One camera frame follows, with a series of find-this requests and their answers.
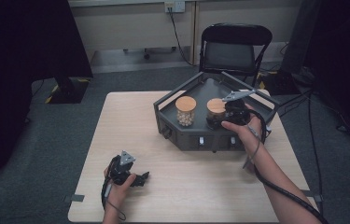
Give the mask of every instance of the jar lid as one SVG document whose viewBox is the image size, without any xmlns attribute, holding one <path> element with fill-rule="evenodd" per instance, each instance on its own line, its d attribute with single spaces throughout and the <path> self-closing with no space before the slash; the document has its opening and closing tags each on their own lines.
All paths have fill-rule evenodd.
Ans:
<svg viewBox="0 0 350 224">
<path fill-rule="evenodd" d="M 213 98 L 207 102 L 207 109 L 214 114 L 222 114 L 225 112 L 225 102 L 220 98 Z"/>
<path fill-rule="evenodd" d="M 190 112 L 196 105 L 197 102 L 190 96 L 182 96 L 175 101 L 175 107 L 181 112 Z"/>
</svg>

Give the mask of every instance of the human arm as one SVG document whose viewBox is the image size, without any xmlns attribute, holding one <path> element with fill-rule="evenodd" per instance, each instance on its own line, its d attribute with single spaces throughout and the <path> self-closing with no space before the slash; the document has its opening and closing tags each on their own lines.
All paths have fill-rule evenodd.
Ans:
<svg viewBox="0 0 350 224">
<path fill-rule="evenodd" d="M 109 183 L 112 187 L 110 193 L 108 194 L 107 202 L 105 203 L 105 216 L 103 218 L 103 224 L 119 223 L 119 209 L 126 198 L 129 186 L 135 179 L 136 174 L 131 174 L 122 185 Z"/>
<path fill-rule="evenodd" d="M 252 117 L 248 125 L 258 134 L 261 134 L 261 123 L 257 117 Z M 259 143 L 258 138 L 247 126 L 239 126 L 227 121 L 223 121 L 222 126 L 238 133 L 239 138 L 245 146 L 245 151 L 249 156 L 252 156 L 258 147 L 258 151 L 254 155 L 252 161 L 261 176 L 310 204 L 302 191 L 286 176 L 265 146 Z M 320 223 L 313 214 L 285 195 L 265 185 L 264 188 L 280 223 Z"/>
</svg>

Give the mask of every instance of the floor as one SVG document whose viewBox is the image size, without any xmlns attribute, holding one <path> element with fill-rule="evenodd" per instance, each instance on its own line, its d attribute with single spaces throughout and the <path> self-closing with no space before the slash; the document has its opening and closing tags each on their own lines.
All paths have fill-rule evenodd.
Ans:
<svg viewBox="0 0 350 224">
<path fill-rule="evenodd" d="M 148 59 L 145 59 L 144 49 L 116 49 L 95 51 L 91 59 L 91 69 L 94 74 L 138 71 L 167 67 L 188 66 L 189 47 L 147 49 Z"/>
</svg>

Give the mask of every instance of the dark curtain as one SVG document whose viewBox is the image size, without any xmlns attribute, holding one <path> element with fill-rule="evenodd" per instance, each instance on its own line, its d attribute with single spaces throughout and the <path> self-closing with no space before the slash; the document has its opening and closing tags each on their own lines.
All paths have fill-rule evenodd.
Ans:
<svg viewBox="0 0 350 224">
<path fill-rule="evenodd" d="M 350 0 L 322 1 L 306 64 L 350 119 Z"/>
<path fill-rule="evenodd" d="M 23 129 L 32 82 L 51 77 L 92 77 L 68 2 L 0 0 L 0 168 Z"/>
</svg>

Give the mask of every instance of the cylindrical container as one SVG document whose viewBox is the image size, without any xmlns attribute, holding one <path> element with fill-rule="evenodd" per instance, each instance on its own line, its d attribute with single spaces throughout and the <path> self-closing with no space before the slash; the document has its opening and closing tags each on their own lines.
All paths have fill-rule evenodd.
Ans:
<svg viewBox="0 0 350 224">
<path fill-rule="evenodd" d="M 182 126 L 190 126 L 194 122 L 197 102 L 190 96 L 182 96 L 175 101 L 177 120 Z"/>
<path fill-rule="evenodd" d="M 213 98 L 207 102 L 207 117 L 210 119 L 223 119 L 225 116 L 225 102 L 220 98 Z"/>
</svg>

